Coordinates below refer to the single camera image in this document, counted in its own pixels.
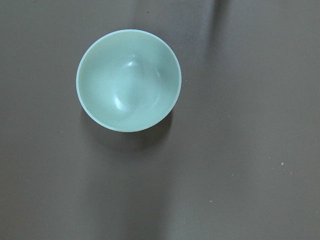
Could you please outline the green bowl far right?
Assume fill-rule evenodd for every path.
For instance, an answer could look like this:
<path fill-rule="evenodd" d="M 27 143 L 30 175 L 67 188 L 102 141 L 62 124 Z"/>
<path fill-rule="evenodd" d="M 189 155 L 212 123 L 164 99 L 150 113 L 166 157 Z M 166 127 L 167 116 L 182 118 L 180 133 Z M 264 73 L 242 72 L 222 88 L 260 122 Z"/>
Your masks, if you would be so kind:
<path fill-rule="evenodd" d="M 75 87 L 84 112 L 116 132 L 146 130 L 174 108 L 182 71 L 171 47 L 158 36 L 123 29 L 96 40 L 77 67 Z"/>

